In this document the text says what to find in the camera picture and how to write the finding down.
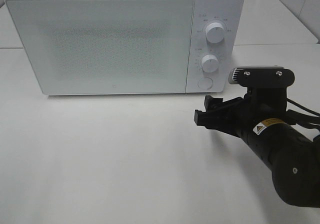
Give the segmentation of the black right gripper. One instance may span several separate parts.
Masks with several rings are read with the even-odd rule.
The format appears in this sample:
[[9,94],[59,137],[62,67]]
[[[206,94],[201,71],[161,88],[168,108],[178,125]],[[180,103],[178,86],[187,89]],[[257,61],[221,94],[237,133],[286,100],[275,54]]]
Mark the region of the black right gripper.
[[[241,138],[246,143],[249,136],[260,136],[273,126],[294,125],[287,115],[287,95],[285,93],[247,93],[227,101],[206,95],[205,111],[194,111],[194,122],[199,127]],[[210,112],[216,109],[219,114]]]

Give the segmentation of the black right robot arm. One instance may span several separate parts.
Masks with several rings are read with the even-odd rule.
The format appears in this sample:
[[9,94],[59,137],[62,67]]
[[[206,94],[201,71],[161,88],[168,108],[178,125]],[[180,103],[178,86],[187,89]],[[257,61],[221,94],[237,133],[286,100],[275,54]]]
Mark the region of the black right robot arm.
[[320,114],[301,107],[287,109],[284,90],[250,90],[230,100],[207,95],[205,110],[194,112],[197,126],[242,139],[271,171],[278,196],[287,204],[320,205],[320,139],[294,128],[320,128]]

